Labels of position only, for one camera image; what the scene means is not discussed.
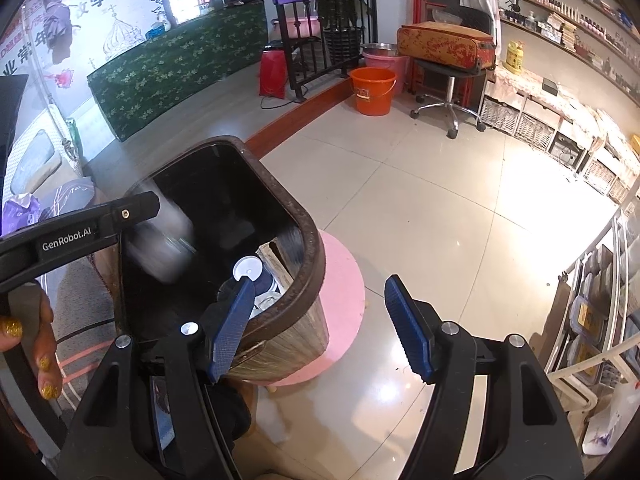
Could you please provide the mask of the left hand yellow nails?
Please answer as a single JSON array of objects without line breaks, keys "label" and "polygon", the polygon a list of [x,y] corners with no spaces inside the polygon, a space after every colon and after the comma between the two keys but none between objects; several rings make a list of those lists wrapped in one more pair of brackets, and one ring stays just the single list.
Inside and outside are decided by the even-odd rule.
[{"label": "left hand yellow nails", "polygon": [[34,314],[37,321],[29,362],[37,377],[38,390],[44,400],[56,400],[63,387],[63,378],[56,360],[56,342],[53,331],[54,313],[50,300],[38,282],[30,282],[14,289],[8,295],[12,308],[24,308]]}]

